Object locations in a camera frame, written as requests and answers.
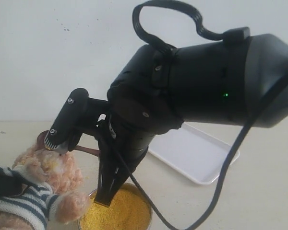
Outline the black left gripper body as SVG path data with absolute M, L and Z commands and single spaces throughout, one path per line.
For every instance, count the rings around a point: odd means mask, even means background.
M 6 175 L 0 171 L 0 197 L 18 196 L 22 193 L 22 182 L 15 176 Z

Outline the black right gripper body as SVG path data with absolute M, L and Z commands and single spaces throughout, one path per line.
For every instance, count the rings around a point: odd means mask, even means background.
M 118 114 L 108 114 L 98 119 L 96 138 L 100 150 L 99 172 L 126 173 L 123 159 L 130 172 L 134 172 L 148 152 L 148 146 L 155 137 L 150 130 L 151 117 L 143 113 L 139 117 L 125 119 Z

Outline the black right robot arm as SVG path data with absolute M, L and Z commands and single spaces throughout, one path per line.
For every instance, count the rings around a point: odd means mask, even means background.
M 138 49 L 108 93 L 95 201 L 109 206 L 156 135 L 184 122 L 273 127 L 288 116 L 288 45 L 272 34 Z

